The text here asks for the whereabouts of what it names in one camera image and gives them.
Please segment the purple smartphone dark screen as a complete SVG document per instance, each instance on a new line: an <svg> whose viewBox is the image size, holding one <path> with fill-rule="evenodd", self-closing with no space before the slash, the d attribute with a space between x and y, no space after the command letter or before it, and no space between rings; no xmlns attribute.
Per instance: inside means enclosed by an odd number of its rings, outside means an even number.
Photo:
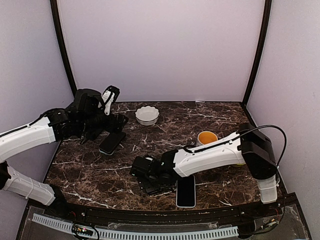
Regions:
<svg viewBox="0 0 320 240"><path fill-rule="evenodd" d="M137 182L140 190L142 190L143 193L148 195L156 195L156 194L162 193L163 191L172 192L176 187L176 184L164 184L164 183L158 184L156 182L152 182L142 177L138 177Z"/></svg>

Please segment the light blue smartphone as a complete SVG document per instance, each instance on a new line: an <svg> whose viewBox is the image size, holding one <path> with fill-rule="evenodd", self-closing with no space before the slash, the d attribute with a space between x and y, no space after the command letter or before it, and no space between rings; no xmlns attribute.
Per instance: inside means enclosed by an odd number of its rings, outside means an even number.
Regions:
<svg viewBox="0 0 320 240"><path fill-rule="evenodd" d="M176 206L194 208L196 206L195 176L183 177L176 182Z"/></svg>

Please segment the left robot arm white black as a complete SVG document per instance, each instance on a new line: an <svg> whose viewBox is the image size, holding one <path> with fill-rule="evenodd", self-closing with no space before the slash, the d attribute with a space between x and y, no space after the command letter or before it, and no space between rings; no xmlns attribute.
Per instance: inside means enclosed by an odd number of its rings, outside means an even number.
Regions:
<svg viewBox="0 0 320 240"><path fill-rule="evenodd" d="M33 122L1 133L0 188L50 206L58 217L67 218L71 208L58 187L21 174L8 165L7 159L70 137L87 142L94 141L103 131L109 134L122 132L129 119L122 114L111 113L111 105L119 94L120 90L112 85L103 93L88 88L78 89L68 107L49 109Z"/></svg>

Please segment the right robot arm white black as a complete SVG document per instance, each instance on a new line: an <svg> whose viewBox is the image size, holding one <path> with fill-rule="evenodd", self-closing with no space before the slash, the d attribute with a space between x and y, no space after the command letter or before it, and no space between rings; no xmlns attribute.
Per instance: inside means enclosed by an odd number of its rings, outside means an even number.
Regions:
<svg viewBox="0 0 320 240"><path fill-rule="evenodd" d="M274 210L278 199L276 175L280 162L275 159L271 140L261 132L264 128L272 128L272 125L255 127L246 122L240 124L236 132L211 143L172 149L159 159L150 155L138 156L129 173L146 194L153 195L176 187L176 206L194 208L196 173L246 164L260 194L255 213L266 217Z"/></svg>

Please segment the stacked phone with teal edge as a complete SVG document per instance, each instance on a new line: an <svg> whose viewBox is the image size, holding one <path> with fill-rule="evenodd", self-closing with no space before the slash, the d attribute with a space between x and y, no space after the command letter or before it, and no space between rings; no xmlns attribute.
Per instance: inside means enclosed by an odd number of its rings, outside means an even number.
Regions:
<svg viewBox="0 0 320 240"><path fill-rule="evenodd" d="M112 155L125 137L126 133L124 132L112 132L100 143L98 149L105 155Z"/></svg>

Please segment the small dark phone case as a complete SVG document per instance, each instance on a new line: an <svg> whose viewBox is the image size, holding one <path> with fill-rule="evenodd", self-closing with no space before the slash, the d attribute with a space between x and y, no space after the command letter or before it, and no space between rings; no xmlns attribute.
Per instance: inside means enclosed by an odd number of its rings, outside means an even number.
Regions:
<svg viewBox="0 0 320 240"><path fill-rule="evenodd" d="M84 136L87 140L94 141L103 131L103 128L90 129L85 133Z"/></svg>

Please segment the white fluted ceramic bowl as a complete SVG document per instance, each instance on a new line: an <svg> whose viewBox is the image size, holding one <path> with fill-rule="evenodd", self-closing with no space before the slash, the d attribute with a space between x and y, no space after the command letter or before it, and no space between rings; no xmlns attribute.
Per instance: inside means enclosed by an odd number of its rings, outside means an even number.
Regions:
<svg viewBox="0 0 320 240"><path fill-rule="evenodd" d="M160 112L154 106L143 106L136 110L135 118L137 122L143 126L154 125L160 116Z"/></svg>

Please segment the white patterned mug yellow inside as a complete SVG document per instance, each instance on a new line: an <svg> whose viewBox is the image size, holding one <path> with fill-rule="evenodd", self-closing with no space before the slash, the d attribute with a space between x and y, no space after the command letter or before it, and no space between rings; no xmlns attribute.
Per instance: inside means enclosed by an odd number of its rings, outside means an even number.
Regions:
<svg viewBox="0 0 320 240"><path fill-rule="evenodd" d="M197 135L196 146L202 146L206 144L210 144L216 142L218 137L215 133L211 131L202 131Z"/></svg>

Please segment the lime green bowl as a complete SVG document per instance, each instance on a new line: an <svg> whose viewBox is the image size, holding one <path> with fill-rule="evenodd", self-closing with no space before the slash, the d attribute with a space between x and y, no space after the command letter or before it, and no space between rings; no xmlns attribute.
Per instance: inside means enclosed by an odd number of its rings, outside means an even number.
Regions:
<svg viewBox="0 0 320 240"><path fill-rule="evenodd" d="M235 168L240 168L242 166L245 166L246 163L237 163L237 164L233 164L232 166L235 167Z"/></svg>

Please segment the black front rail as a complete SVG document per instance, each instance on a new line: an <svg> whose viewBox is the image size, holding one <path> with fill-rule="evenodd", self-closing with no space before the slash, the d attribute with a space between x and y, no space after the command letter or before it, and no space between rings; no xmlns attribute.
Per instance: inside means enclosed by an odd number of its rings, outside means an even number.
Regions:
<svg viewBox="0 0 320 240"><path fill-rule="evenodd" d="M263 205L252 202L236 206L218 207L200 210L178 210L178 211L136 211L107 209L100 207L84 206L68 203L67 206L76 213L77 220L104 225L107 223L142 223L142 224L167 224L167 223L204 223L210 220L221 223L236 223L245 221L246 215L254 215Z"/></svg>

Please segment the left black frame post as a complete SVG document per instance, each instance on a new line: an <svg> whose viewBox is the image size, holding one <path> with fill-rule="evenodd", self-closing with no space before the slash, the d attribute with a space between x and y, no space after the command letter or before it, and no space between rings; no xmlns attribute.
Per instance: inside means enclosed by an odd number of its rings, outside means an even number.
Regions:
<svg viewBox="0 0 320 240"><path fill-rule="evenodd" d="M69 88L74 97L76 95L76 91L78 90L78 88L76 85L76 81L72 71L72 66L71 66L70 59L67 52L67 46L65 43L65 38L63 34L63 28L62 28L60 13L59 13L58 1L50 0L49 2L50 2L51 15L52 15L52 20L53 20L53 25L54 25L54 30L55 30L55 35L58 43L60 56L62 59L62 63L63 63L66 77L67 77Z"/></svg>

